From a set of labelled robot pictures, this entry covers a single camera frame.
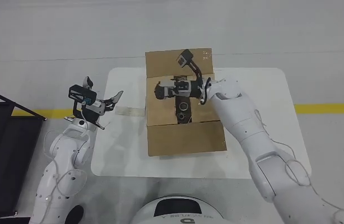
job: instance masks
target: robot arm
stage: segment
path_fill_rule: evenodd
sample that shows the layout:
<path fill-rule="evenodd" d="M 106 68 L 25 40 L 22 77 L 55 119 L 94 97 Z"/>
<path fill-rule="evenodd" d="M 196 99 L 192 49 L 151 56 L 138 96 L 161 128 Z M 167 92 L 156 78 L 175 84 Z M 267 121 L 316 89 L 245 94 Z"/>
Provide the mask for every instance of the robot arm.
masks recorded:
<path fill-rule="evenodd" d="M 333 223 L 332 212 L 310 186 L 305 169 L 270 140 L 238 81 L 212 81 L 207 92 L 223 126 L 246 154 L 260 194 L 275 205 L 284 223 Z"/>
<path fill-rule="evenodd" d="M 86 182 L 86 176 L 81 175 L 83 171 L 76 166 L 83 165 L 89 158 L 97 128 L 104 129 L 97 122 L 98 118 L 112 111 L 123 93 L 120 91 L 110 99 L 100 100 L 91 90 L 92 86 L 92 81 L 86 77 L 82 86 L 74 85 L 69 89 L 69 98 L 74 99 L 75 118 L 65 117 L 71 124 L 50 147 L 51 157 L 47 156 L 53 161 L 43 171 L 30 224 L 65 223 L 74 196 Z M 81 110 L 77 110 L 78 103 L 82 105 Z"/>

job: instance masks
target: cardboard box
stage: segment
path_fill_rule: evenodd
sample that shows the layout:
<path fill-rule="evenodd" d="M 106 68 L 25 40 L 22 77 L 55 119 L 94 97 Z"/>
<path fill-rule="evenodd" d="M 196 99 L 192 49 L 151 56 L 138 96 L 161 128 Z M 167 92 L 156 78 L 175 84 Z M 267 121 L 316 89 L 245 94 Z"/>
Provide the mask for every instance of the cardboard box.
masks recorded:
<path fill-rule="evenodd" d="M 190 98 L 192 122 L 178 124 L 175 98 L 158 100 L 155 96 L 155 87 L 161 80 L 170 80 L 174 76 L 187 76 L 188 80 L 196 79 L 196 75 L 188 66 L 181 68 L 176 61 L 182 51 L 146 52 L 149 156 L 226 151 L 223 125 L 210 102 L 199 105 L 198 99 Z M 190 51 L 203 77 L 214 79 L 212 50 L 199 48 Z"/>

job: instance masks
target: floor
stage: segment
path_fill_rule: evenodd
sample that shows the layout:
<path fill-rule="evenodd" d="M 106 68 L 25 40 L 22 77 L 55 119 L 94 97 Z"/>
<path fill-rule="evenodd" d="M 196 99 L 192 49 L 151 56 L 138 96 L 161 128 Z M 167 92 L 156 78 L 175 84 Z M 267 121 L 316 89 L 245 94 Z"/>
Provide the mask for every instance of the floor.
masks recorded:
<path fill-rule="evenodd" d="M 102 96 L 109 71 L 144 67 L 146 51 L 196 47 L 212 48 L 214 67 L 282 69 L 295 104 L 344 103 L 343 0 L 0 0 L 0 94 L 31 109 L 71 108 L 67 90 L 87 75 Z M 344 115 L 298 120 L 315 187 L 344 207 Z M 42 137 L 66 126 L 45 122 L 19 216 L 31 215 L 48 164 Z M 234 223 L 282 222 L 249 179 L 97 177 L 90 164 L 83 168 L 82 223 L 127 224 L 146 202 L 169 194 L 199 197 Z"/>

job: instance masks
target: white tabletop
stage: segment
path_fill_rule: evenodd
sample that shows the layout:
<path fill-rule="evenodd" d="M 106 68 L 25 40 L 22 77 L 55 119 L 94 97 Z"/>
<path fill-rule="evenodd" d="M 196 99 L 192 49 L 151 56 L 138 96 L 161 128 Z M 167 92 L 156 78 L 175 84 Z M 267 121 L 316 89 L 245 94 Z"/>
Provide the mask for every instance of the white tabletop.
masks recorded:
<path fill-rule="evenodd" d="M 237 79 L 255 102 L 271 137 L 290 145 L 296 158 L 311 173 L 294 105 L 283 71 L 277 68 L 215 68 L 215 79 Z M 146 69 L 114 68 L 106 84 L 105 98 L 124 93 L 119 107 L 145 108 Z M 180 156 L 149 157 L 144 116 L 106 113 L 100 124 L 91 170 L 98 176 L 146 176 L 159 178 L 249 179 L 248 163 L 237 140 L 225 129 L 227 151 Z M 279 146 L 289 152 L 288 148 Z"/>

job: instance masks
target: yellow stripe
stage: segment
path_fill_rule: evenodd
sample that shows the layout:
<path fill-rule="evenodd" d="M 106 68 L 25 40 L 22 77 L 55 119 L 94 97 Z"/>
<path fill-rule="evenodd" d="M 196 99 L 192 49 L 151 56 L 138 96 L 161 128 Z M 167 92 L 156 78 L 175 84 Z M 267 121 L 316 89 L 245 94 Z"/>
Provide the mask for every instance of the yellow stripe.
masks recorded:
<path fill-rule="evenodd" d="M 72 115 L 72 109 L 54 109 L 54 110 L 34 110 L 34 112 L 44 116 L 46 118 L 61 119 L 64 116 Z M 31 114 L 23 110 L 14 110 L 13 116 L 30 116 Z"/>
<path fill-rule="evenodd" d="M 295 104 L 297 114 L 344 114 L 344 104 Z"/>
<path fill-rule="evenodd" d="M 344 114 L 344 104 L 295 104 L 297 114 Z M 62 119 L 72 115 L 72 109 L 34 110 L 46 118 Z M 14 110 L 13 116 L 29 116 L 23 110 Z"/>

